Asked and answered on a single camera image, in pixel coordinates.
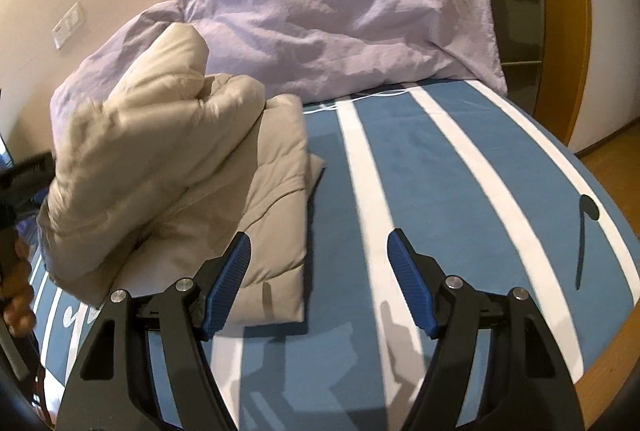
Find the person left hand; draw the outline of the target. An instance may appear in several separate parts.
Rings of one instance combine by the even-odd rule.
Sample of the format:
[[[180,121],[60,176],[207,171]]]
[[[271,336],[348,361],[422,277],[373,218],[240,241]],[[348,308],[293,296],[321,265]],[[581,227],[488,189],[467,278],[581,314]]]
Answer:
[[[22,237],[17,237],[15,252],[17,263],[1,283],[1,301],[4,303],[2,318],[15,338],[24,338],[36,326],[36,315],[30,303],[34,300],[34,288],[29,284],[32,266],[28,260],[29,246]]]

